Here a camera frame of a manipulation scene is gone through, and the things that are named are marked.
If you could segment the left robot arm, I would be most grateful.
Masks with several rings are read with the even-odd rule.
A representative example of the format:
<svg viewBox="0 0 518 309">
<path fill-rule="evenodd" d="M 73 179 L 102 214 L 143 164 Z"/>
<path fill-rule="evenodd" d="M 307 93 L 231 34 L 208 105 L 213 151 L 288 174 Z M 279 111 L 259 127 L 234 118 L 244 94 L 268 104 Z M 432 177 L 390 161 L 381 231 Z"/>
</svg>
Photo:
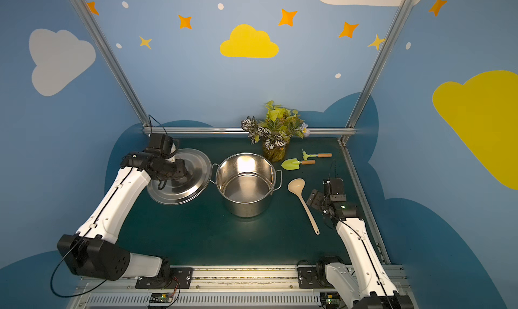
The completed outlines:
<svg viewBox="0 0 518 309">
<path fill-rule="evenodd" d="M 183 180 L 188 171 L 182 159 L 153 153 L 130 153 L 93 214 L 73 235 L 63 235 L 59 253 L 72 274 L 108 281 L 123 277 L 163 277 L 165 261 L 158 256 L 131 253 L 117 245 L 120 230 L 140 193 L 157 180 Z"/>
</svg>

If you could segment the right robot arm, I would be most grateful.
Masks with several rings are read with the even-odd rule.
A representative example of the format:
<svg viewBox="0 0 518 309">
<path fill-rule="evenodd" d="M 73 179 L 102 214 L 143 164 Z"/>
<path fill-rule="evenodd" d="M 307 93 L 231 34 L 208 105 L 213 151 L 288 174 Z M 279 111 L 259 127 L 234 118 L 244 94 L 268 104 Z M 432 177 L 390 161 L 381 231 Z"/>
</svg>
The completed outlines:
<svg viewBox="0 0 518 309">
<path fill-rule="evenodd" d="M 388 277 L 368 237 L 357 208 L 343 194 L 313 190 L 306 204 L 329 217 L 345 245 L 354 272 L 338 256 L 327 256 L 316 264 L 316 281 L 337 291 L 345 308 L 413 308 L 407 295 L 398 292 Z"/>
</svg>

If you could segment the stainless steel pot lid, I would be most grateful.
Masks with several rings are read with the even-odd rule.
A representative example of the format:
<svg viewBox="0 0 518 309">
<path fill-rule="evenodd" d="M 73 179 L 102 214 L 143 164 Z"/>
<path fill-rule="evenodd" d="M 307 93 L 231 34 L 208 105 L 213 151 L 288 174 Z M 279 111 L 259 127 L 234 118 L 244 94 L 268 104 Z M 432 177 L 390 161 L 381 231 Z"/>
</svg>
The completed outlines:
<svg viewBox="0 0 518 309">
<path fill-rule="evenodd" d="M 177 174 L 165 183 L 152 180 L 148 194 L 162 205 L 182 205 L 192 201 L 209 185 L 212 163 L 196 149 L 180 149 L 174 157 Z"/>
</svg>

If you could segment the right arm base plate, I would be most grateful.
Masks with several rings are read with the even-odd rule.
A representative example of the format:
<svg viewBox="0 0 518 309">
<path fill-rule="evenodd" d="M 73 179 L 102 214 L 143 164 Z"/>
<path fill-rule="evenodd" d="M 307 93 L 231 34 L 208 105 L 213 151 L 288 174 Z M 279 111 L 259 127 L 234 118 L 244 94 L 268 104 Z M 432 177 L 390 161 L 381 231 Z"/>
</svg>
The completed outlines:
<svg viewBox="0 0 518 309">
<path fill-rule="evenodd" d="M 326 279 L 325 267 L 331 263 L 345 264 L 338 256 L 324 256 L 312 264 L 308 260 L 299 260 L 295 266 L 298 274 L 298 283 L 300 289 L 333 289 L 331 283 Z"/>
</svg>

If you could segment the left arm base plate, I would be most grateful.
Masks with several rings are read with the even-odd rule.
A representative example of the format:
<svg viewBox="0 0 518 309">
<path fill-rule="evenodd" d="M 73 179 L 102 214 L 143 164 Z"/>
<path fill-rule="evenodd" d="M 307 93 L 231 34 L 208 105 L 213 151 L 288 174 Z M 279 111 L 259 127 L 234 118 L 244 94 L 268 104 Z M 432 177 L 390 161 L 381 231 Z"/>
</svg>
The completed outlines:
<svg viewBox="0 0 518 309">
<path fill-rule="evenodd" d="M 192 267 L 170 267 L 166 273 L 160 272 L 157 277 L 139 277 L 137 290 L 188 290 L 192 282 Z"/>
</svg>

